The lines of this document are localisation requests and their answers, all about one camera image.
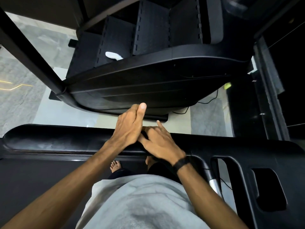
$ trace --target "bare foot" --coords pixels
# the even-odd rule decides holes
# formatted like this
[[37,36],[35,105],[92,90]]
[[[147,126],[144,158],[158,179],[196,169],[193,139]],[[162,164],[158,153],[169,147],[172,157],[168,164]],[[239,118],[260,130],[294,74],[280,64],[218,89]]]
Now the bare foot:
[[147,156],[147,158],[146,158],[146,160],[145,160],[145,163],[146,163],[146,165],[147,165],[147,170],[149,170],[149,168],[150,168],[153,164],[155,164],[155,163],[157,163],[157,162],[153,159],[152,156]]
[[119,161],[113,161],[110,165],[111,172],[117,171],[118,169],[121,169],[121,163]]

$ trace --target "person's right hand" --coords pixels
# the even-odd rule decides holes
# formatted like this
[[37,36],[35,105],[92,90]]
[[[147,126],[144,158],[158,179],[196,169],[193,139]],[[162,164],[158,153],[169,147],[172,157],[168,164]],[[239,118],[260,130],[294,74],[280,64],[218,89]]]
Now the person's right hand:
[[138,141],[149,153],[174,165],[179,159],[186,156],[185,152],[176,145],[170,133],[160,121],[157,121],[157,124],[158,127],[143,127],[142,130],[146,132],[148,140],[143,134],[140,134]]

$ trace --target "fingernail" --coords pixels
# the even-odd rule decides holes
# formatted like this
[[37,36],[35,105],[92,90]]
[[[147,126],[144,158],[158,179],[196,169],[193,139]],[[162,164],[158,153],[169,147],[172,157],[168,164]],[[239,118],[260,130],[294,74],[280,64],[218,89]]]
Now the fingernail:
[[146,103],[141,103],[140,108],[145,109],[146,108]]

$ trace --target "hand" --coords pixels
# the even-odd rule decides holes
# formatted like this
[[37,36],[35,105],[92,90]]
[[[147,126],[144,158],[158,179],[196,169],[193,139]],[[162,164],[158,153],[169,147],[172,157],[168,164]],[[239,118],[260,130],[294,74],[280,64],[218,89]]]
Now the hand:
[[146,104],[134,104],[130,109],[119,115],[116,127],[109,142],[119,146],[122,151],[128,145],[137,141],[142,130],[143,117],[146,111]]
[[185,152],[181,150],[173,141],[170,133],[165,127],[157,121],[158,127],[143,127],[143,130],[148,136],[148,140],[139,135],[138,141],[144,148],[157,158],[168,161],[174,165],[179,159],[184,158]]

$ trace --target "yellow-green object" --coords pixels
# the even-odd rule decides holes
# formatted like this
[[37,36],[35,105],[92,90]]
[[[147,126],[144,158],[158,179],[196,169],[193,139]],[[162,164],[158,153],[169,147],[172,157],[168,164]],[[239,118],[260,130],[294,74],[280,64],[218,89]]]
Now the yellow-green object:
[[229,87],[231,87],[232,85],[231,85],[231,83],[226,83],[225,85],[224,85],[224,89],[225,90],[227,90]]

